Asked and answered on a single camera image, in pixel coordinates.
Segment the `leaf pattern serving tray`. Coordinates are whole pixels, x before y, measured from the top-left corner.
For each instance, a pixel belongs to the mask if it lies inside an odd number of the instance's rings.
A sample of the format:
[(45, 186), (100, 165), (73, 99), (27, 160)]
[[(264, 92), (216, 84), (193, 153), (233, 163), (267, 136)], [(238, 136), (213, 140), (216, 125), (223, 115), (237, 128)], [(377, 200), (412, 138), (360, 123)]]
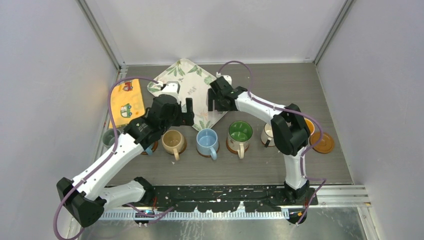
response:
[(208, 111), (208, 89), (216, 79), (189, 59), (182, 58), (154, 78), (161, 83), (178, 82), (181, 108), (186, 110), (186, 98), (193, 101), (194, 124), (197, 131), (211, 129), (225, 114), (225, 111)]

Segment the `beige speckled ceramic mug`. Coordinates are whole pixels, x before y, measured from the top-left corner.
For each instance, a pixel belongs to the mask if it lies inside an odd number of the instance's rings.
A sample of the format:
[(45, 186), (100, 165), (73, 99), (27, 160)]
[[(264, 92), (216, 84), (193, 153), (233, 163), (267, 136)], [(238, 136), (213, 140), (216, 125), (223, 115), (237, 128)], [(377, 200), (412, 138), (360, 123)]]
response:
[(177, 130), (171, 129), (164, 133), (161, 138), (161, 144), (166, 153), (174, 156), (176, 161), (180, 160), (180, 155), (187, 148), (187, 141), (183, 134)]

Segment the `light blue mug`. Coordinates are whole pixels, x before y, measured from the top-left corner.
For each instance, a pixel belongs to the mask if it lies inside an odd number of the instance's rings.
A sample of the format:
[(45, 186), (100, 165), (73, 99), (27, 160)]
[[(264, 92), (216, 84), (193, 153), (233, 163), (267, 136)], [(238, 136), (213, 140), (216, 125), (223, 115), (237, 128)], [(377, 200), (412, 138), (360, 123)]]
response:
[(220, 148), (217, 133), (210, 128), (200, 130), (196, 135), (196, 150), (203, 155), (211, 155), (215, 161), (218, 158), (217, 150)]

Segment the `orange interior blue mug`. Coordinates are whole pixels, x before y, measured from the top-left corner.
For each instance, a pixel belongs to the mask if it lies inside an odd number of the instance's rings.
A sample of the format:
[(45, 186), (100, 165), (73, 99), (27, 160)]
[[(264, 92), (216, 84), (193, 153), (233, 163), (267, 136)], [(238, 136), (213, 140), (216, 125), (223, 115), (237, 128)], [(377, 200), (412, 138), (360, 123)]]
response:
[(158, 144), (159, 144), (159, 142), (155, 141), (147, 149), (145, 149), (141, 154), (151, 156), (156, 151), (156, 149), (158, 148)]

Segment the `yellow printed cloth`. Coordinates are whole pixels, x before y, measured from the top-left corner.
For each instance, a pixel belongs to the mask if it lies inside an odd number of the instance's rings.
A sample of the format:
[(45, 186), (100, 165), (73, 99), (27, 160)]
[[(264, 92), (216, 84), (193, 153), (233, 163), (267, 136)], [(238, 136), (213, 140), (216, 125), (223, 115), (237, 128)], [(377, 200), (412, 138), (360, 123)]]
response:
[(142, 89), (138, 78), (124, 81), (111, 94), (111, 112), (117, 128), (145, 114)]

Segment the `green interior floral mug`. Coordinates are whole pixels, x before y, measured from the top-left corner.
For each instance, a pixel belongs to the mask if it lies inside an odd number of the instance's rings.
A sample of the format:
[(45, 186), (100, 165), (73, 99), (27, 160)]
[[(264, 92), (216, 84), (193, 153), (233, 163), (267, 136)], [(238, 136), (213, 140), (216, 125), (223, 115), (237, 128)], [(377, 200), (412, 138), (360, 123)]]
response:
[(227, 138), (232, 138), (233, 140), (236, 140), (239, 142), (250, 143), (252, 136), (253, 136), (252, 126), (245, 121), (242, 121), (242, 120), (234, 121), (228, 127)]

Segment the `grey ceramic mug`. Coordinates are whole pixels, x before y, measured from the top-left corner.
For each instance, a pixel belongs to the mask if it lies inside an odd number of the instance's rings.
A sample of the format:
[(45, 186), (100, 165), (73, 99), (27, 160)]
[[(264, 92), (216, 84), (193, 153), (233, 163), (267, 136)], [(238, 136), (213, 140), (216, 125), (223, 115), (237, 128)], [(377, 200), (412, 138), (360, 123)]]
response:
[(102, 143), (106, 148), (110, 148), (115, 143), (115, 131), (113, 128), (106, 130), (102, 136)]

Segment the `white mug black handle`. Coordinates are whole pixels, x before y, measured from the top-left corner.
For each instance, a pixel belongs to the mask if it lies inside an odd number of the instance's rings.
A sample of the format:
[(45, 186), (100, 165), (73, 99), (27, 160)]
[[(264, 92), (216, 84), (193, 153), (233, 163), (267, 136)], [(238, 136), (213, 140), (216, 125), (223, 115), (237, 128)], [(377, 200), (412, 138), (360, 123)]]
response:
[(273, 129), (272, 129), (272, 126), (270, 124), (266, 123), (264, 125), (260, 138), (261, 138), (261, 142), (264, 144), (265, 148), (275, 146)]

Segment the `orange interior patterned mug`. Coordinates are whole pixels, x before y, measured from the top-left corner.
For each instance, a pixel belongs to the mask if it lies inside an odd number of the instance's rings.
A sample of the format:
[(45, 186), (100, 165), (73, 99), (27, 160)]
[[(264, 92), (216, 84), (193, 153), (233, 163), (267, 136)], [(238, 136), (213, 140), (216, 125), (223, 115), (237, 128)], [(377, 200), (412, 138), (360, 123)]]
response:
[(316, 129), (314, 123), (308, 118), (305, 118), (304, 120), (309, 129), (310, 135), (313, 135)]

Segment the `brown wooden ringed coaster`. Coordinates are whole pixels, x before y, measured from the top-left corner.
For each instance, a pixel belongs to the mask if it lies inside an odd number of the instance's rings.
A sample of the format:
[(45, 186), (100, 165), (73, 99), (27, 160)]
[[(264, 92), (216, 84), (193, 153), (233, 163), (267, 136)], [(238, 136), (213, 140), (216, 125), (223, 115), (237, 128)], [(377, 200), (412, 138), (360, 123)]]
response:
[(202, 156), (202, 157), (204, 157), (204, 158), (212, 158), (212, 156), (211, 156), (211, 155), (204, 155), (204, 154), (200, 153), (198, 150), (196, 150), (196, 151), (197, 151), (197, 153), (198, 153), (200, 156)]

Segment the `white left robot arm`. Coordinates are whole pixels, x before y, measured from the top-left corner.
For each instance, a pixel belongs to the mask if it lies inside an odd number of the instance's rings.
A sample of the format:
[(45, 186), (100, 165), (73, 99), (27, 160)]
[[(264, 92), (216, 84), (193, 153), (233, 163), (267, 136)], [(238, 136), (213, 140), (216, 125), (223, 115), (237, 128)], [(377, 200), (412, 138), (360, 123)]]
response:
[(89, 168), (73, 179), (63, 177), (57, 182), (63, 206), (81, 227), (93, 225), (105, 211), (127, 203), (147, 207), (153, 202), (154, 187), (143, 177), (115, 187), (105, 186), (127, 163), (159, 141), (170, 127), (194, 124), (193, 100), (186, 98), (185, 105), (183, 112), (181, 103), (173, 96), (155, 97), (145, 114), (132, 119), (117, 142)]

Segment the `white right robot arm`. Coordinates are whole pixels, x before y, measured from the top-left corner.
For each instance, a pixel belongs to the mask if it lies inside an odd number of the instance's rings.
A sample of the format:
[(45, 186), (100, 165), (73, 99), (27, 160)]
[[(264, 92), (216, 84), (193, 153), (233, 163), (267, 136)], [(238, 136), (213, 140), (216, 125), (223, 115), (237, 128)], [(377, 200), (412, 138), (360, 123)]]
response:
[(298, 106), (276, 104), (254, 95), (244, 87), (234, 88), (224, 76), (210, 83), (207, 104), (209, 111), (240, 111), (271, 126), (274, 144), (284, 157), (286, 200), (293, 205), (300, 204), (310, 186), (305, 176), (304, 151), (311, 132)]

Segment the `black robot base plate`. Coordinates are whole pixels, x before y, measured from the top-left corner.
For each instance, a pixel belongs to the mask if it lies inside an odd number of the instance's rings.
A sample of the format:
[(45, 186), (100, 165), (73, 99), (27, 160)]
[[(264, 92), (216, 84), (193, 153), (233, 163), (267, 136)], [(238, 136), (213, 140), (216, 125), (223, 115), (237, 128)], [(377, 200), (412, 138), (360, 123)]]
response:
[(318, 204), (315, 189), (309, 187), (305, 194), (295, 198), (283, 185), (156, 185), (135, 207), (158, 211), (172, 208), (175, 212), (213, 213), (235, 212), (244, 207), (247, 213), (279, 212), (283, 207), (300, 209), (308, 203)]

